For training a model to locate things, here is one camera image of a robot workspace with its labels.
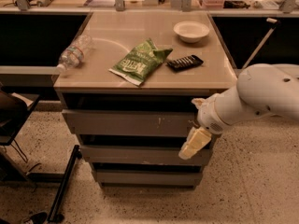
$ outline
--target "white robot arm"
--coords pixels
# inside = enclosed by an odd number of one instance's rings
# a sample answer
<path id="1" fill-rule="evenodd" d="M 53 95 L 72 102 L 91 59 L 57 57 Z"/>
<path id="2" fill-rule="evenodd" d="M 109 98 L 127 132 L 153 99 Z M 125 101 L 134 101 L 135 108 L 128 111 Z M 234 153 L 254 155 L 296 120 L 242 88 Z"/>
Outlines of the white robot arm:
<path id="1" fill-rule="evenodd" d="M 207 99 L 193 99 L 200 129 L 192 129 L 179 156 L 186 160 L 222 134 L 246 120 L 279 115 L 299 121 L 299 65 L 254 64 L 244 69 L 231 89 Z"/>

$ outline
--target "black metal leg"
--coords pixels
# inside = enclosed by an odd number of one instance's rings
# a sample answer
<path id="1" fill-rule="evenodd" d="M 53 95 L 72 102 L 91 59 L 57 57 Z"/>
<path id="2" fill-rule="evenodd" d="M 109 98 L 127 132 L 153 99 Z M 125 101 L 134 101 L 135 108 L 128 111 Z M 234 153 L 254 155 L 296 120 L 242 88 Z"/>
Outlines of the black metal leg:
<path id="1" fill-rule="evenodd" d="M 63 219 L 64 219 L 64 217 L 62 215 L 58 215 L 57 213 L 58 213 L 60 205 L 62 203 L 62 200 L 64 197 L 64 192 L 65 192 L 69 177 L 72 173 L 72 170 L 73 170 L 73 167 L 75 164 L 75 160 L 76 160 L 76 158 L 81 157 L 78 148 L 79 148 L 79 145 L 75 145 L 73 148 L 73 152 L 71 154 L 71 157 L 68 161 L 68 164 L 67 164 L 65 172 L 64 172 L 64 177 L 63 177 L 61 184 L 57 190 L 56 197 L 53 202 L 52 208 L 50 209 L 50 213 L 48 215 L 48 222 L 56 222 L 57 223 L 57 222 L 63 221 Z"/>

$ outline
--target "clear water bottle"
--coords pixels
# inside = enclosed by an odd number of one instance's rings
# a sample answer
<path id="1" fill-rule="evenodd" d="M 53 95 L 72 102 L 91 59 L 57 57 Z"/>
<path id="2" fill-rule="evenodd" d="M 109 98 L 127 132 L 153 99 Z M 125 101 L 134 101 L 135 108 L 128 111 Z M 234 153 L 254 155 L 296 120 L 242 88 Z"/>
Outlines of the clear water bottle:
<path id="1" fill-rule="evenodd" d="M 61 54 L 57 65 L 62 73 L 78 66 L 93 46 L 93 39 L 89 35 L 78 36 Z"/>

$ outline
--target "floor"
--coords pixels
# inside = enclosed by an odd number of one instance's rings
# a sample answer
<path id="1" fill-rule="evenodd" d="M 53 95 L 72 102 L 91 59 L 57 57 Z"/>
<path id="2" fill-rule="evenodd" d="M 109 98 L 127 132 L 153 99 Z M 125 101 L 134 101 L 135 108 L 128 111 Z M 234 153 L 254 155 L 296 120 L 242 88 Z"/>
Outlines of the floor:
<path id="1" fill-rule="evenodd" d="M 57 104 L 38 105 L 17 141 L 29 159 L 7 154 L 28 171 L 63 172 L 76 137 Z M 299 124 L 271 117 L 235 125 L 218 140 L 196 189 L 101 189 L 87 162 L 76 162 L 61 213 L 65 224 L 299 223 Z M 57 186 L 0 186 L 0 218 L 11 223 L 49 212 Z"/>

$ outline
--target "snack bag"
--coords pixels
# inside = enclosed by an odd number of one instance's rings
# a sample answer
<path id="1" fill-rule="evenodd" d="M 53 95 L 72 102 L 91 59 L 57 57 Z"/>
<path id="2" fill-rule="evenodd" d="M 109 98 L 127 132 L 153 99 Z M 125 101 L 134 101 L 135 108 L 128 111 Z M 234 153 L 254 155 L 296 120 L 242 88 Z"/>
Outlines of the snack bag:
<path id="1" fill-rule="evenodd" d="M 139 86 L 152 71 L 165 61 L 171 51 L 172 49 L 157 49 L 149 38 L 134 47 L 109 71 Z"/>

